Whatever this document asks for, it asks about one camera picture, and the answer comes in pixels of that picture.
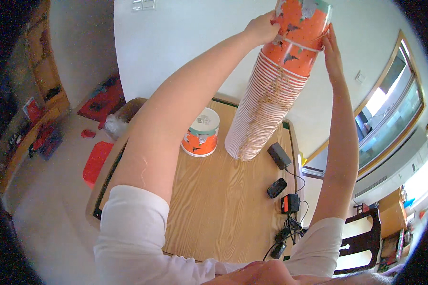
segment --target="white shirt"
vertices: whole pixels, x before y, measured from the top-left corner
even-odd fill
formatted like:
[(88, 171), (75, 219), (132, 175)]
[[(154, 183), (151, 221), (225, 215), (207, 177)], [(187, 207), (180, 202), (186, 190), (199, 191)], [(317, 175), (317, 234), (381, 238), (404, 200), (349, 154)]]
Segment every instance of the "white shirt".
[[(168, 212), (166, 201), (154, 193), (127, 185), (111, 189), (93, 248), (97, 273), (104, 284), (201, 284), (247, 264), (214, 259), (195, 263), (193, 258), (163, 254)], [(343, 225), (340, 218), (314, 224), (292, 247), (291, 258), (284, 261), (289, 272), (331, 277)]]

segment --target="wood grain tabletop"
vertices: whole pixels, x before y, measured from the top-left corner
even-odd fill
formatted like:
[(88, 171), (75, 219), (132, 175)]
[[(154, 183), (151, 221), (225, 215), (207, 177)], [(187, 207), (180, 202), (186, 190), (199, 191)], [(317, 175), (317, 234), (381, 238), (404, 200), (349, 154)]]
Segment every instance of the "wood grain tabletop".
[[(294, 160), (290, 132), (281, 124), (252, 161), (240, 162), (232, 158), (224, 146), (236, 107), (215, 101), (208, 107), (220, 116), (218, 145), (214, 153), (202, 158), (179, 150), (162, 250), (198, 261), (208, 258), (230, 263), (262, 260), (286, 219), (280, 214), (280, 198), (295, 192), (295, 178), (279, 170), (267, 149), (279, 142)], [(106, 188), (98, 206), (101, 210), (110, 192), (110, 187), (102, 181), (111, 172), (109, 168), (126, 143), (126, 137), (116, 142), (89, 200), (86, 216), (95, 227), (99, 221), (93, 217), (92, 210), (96, 202), (98, 205), (99, 189)], [(280, 177), (288, 186), (277, 198), (270, 199), (266, 190)], [(291, 243), (287, 241), (283, 255), (290, 254)]]

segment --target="chair backrest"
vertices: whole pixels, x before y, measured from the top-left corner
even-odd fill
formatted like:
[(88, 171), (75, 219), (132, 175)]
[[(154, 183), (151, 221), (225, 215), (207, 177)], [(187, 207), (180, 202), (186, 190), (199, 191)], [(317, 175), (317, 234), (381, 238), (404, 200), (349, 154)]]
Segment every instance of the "chair backrest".
[(339, 250), (339, 256), (345, 256), (350, 254), (356, 254), (366, 250), (371, 251), (371, 261), (367, 265), (358, 266), (349, 269), (336, 270), (335, 275), (337, 274), (347, 274), (357, 271), (363, 271), (371, 269), (376, 266), (377, 256), (379, 255), (381, 247), (381, 220), (379, 219), (379, 210), (377, 208), (370, 209), (369, 211), (357, 214), (353, 217), (348, 218), (345, 223), (351, 223), (365, 217), (372, 217), (372, 228), (370, 231), (353, 236), (344, 238), (342, 240), (341, 247), (349, 245), (349, 248), (342, 248)]

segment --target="light switch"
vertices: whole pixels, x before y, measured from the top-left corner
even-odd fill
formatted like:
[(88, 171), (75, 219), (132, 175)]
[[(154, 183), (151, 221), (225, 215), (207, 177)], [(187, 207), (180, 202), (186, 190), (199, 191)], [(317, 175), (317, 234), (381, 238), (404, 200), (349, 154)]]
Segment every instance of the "light switch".
[(365, 82), (365, 79), (366, 79), (366, 77), (363, 74), (361, 74), (361, 70), (358, 71), (357, 76), (355, 76), (355, 80), (358, 83), (363, 84), (363, 82)]
[(140, 11), (143, 7), (143, 1), (142, 0), (133, 0), (131, 2), (131, 10), (132, 11)]
[(154, 10), (156, 0), (143, 0), (143, 10)]

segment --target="window frame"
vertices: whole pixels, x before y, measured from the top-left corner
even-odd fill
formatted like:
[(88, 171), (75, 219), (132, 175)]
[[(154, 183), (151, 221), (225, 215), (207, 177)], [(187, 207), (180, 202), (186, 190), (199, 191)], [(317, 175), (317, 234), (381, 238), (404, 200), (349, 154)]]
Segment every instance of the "window frame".
[[(420, 97), (420, 100), (422, 101), (421, 106), (419, 107), (419, 109), (417, 110), (416, 114), (414, 115), (414, 117), (411, 119), (411, 121), (408, 123), (408, 125), (406, 126), (406, 128), (398, 135), (398, 137), (390, 144), (388, 145), (388, 147), (382, 151), (376, 158), (374, 158), (373, 160), (371, 160), (369, 163), (367, 163), (365, 166), (363, 166), (361, 169), (359, 169), (358, 171), (358, 176), (361, 176), (363, 174), (365, 174), (366, 172), (369, 172), (372, 168), (374, 168), (379, 162), (381, 162), (384, 158), (386, 158), (398, 145), (401, 145), (404, 141), (404, 139), (407, 137), (407, 135), (411, 132), (411, 130), (415, 127), (418, 119), (421, 117), (423, 110), (426, 107), (426, 103), (425, 103), (425, 94), (423, 92), (423, 88), (422, 88), (422, 81), (421, 81), (421, 77), (420, 77), (420, 73), (418, 71), (417, 65), (415, 63), (415, 59), (413, 57), (413, 53), (411, 50), (411, 47), (409, 45), (409, 42), (407, 41), (406, 37), (404, 36), (404, 33), (402, 30), (400, 30), (398, 32), (398, 38), (396, 40), (396, 44), (395, 47), (393, 48), (392, 54), (390, 56), (390, 59), (388, 60), (387, 64), (385, 65), (384, 70), (382, 71), (382, 74), (379, 76), (376, 84), (374, 84), (374, 86), (372, 87), (371, 91), (368, 93), (368, 95), (365, 97), (365, 99), (360, 103), (360, 105), (354, 110), (354, 117), (357, 117), (358, 114), (363, 110), (363, 108), (365, 108), (366, 104), (368, 103), (368, 101), (371, 99), (372, 95), (374, 94), (374, 92), (376, 92), (376, 89), (380, 87), (380, 85), (382, 84), (382, 81), (384, 80), (385, 76), (388, 73), (388, 70), (390, 69), (390, 67), (392, 66), (392, 63), (395, 59), (395, 57), (398, 55), (399, 52), (399, 47), (401, 46), (401, 43), (404, 43), (405, 49), (407, 49), (407, 51), (409, 52), (409, 54), (407, 55), (405, 53), (405, 57), (406, 60), (409, 61), (409, 68), (411, 70), (411, 72), (413, 73), (416, 83), (417, 83), (417, 89), (418, 89), (418, 96)], [(328, 138), (328, 140), (325, 141), (325, 143), (323, 143), (316, 151), (314, 151), (314, 153), (312, 153), (308, 158), (306, 163), (308, 163), (309, 161), (311, 161), (312, 159), (314, 159), (314, 157), (316, 157), (320, 152), (322, 152), (329, 143), (330, 138)]]

